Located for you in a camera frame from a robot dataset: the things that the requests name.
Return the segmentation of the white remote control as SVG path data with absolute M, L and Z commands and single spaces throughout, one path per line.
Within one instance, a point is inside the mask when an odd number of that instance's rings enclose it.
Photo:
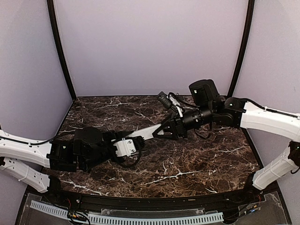
M 144 140 L 149 140 L 154 138 L 153 133 L 161 126 L 161 124 L 156 124 L 150 127 L 146 127 L 143 129 L 139 129 L 134 131 L 133 133 L 127 135 L 127 137 L 137 137 L 141 136 Z

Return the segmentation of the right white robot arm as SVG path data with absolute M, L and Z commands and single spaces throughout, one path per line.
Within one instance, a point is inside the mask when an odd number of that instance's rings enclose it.
M 229 97 L 222 100 L 211 79 L 199 80 L 189 86 L 194 105 L 191 110 L 177 111 L 165 118 L 153 132 L 155 138 L 177 140 L 186 138 L 189 130 L 213 122 L 233 128 L 256 129 L 290 139 L 288 147 L 267 166 L 248 177 L 239 199 L 250 203 L 257 190 L 300 166 L 300 115 L 261 106 L 248 98 Z

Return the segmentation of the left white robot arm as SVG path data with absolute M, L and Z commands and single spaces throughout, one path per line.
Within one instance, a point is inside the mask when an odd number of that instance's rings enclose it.
M 32 162 L 56 171 L 90 172 L 92 168 L 112 159 L 123 164 L 123 157 L 136 151 L 129 132 L 102 132 L 95 127 L 77 129 L 38 141 L 0 132 L 0 169 L 19 181 L 46 193 L 55 204 L 66 201 L 60 180 L 29 167 Z

